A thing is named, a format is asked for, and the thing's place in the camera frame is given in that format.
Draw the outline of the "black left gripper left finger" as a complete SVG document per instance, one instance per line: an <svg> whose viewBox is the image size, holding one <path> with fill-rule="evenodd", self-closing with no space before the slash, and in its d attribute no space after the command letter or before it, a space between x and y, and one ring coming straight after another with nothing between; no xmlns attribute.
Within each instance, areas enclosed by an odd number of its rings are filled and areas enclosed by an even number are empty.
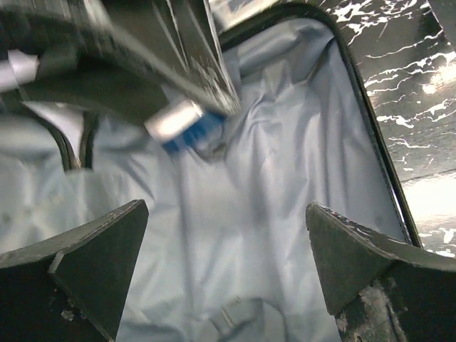
<svg viewBox="0 0 456 342"><path fill-rule="evenodd" d="M1 254L1 340L114 341L147 219L133 200Z"/></svg>

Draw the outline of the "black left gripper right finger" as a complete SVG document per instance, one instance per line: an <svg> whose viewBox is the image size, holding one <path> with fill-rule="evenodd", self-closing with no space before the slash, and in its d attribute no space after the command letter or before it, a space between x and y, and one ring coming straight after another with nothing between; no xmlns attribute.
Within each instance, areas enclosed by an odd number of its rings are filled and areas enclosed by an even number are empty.
<svg viewBox="0 0 456 342"><path fill-rule="evenodd" d="M306 226L342 341L454 341L455 260L313 202Z"/></svg>

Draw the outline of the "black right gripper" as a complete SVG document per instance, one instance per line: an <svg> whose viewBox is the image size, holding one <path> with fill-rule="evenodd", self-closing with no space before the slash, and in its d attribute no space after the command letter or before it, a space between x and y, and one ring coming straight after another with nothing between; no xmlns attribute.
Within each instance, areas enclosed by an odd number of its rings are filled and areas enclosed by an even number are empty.
<svg viewBox="0 0 456 342"><path fill-rule="evenodd" d="M223 116L240 111L207 1L3 1L1 56L36 58L1 104L66 103L139 125L164 87Z"/></svg>

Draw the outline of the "space astronaut kids suitcase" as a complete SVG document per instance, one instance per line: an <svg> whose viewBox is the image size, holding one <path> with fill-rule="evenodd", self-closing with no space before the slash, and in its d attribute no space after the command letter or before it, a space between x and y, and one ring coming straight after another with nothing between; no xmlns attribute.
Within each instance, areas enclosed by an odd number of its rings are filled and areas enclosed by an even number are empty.
<svg viewBox="0 0 456 342"><path fill-rule="evenodd" d="M308 205L415 234L363 81L310 4L272 6L222 45L242 111L175 155L106 111L2 110L1 254L143 200L114 341L337 341Z"/></svg>

